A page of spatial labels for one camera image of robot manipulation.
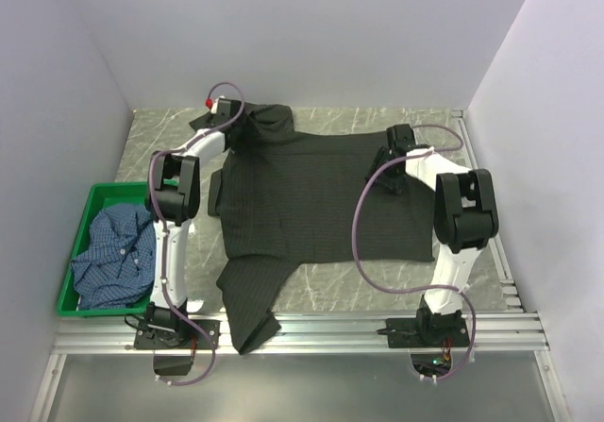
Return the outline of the black pinstriped long sleeve shirt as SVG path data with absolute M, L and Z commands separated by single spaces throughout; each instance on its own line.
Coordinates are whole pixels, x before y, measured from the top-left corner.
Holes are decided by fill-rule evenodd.
M 431 189 L 409 178 L 403 194 L 374 186 L 361 196 L 384 133 L 299 132 L 283 105 L 258 105 L 254 121 L 257 132 L 212 174 L 208 201 L 221 222 L 227 262 L 217 285 L 240 354 L 277 333 L 274 303 L 304 263 L 433 259 Z

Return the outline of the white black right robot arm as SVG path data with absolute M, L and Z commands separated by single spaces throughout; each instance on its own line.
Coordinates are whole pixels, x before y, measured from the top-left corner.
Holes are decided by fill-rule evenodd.
M 418 290 L 415 317 L 390 320 L 383 332 L 391 347 L 472 346 L 476 319 L 463 318 L 461 309 L 470 303 L 465 287 L 474 263 L 499 230 L 492 175 L 417 143 L 408 124 L 389 127 L 386 136 L 361 196 L 375 184 L 398 194 L 407 179 L 422 182 L 434 192 L 433 231 L 440 245 L 431 283 Z

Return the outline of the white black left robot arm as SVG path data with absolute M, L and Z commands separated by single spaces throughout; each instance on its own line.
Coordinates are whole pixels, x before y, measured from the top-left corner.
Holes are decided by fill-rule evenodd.
M 189 227 L 201 202 L 201 169 L 229 149 L 248 117 L 244 101 L 221 96 L 208 105 L 194 135 L 174 149 L 156 152 L 148 170 L 155 276 L 139 332 L 169 348 L 182 347 L 199 333 L 187 313 L 184 271 Z

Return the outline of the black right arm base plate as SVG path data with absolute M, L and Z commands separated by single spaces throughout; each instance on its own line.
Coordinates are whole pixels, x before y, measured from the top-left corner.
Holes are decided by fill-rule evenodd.
M 462 317 L 445 316 L 444 321 L 426 318 L 388 318 L 377 330 L 387 337 L 388 348 L 438 348 L 470 345 L 469 328 Z

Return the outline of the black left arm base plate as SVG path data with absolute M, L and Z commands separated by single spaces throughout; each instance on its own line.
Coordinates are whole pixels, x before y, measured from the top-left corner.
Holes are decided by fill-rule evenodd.
M 200 319 L 194 323 L 210 337 L 209 342 L 197 329 L 189 328 L 187 333 L 178 334 L 160 329 L 146 328 L 139 316 L 126 315 L 124 322 L 135 330 L 133 348 L 135 350 L 164 349 L 201 349 L 210 350 L 218 346 L 220 322 L 218 320 Z

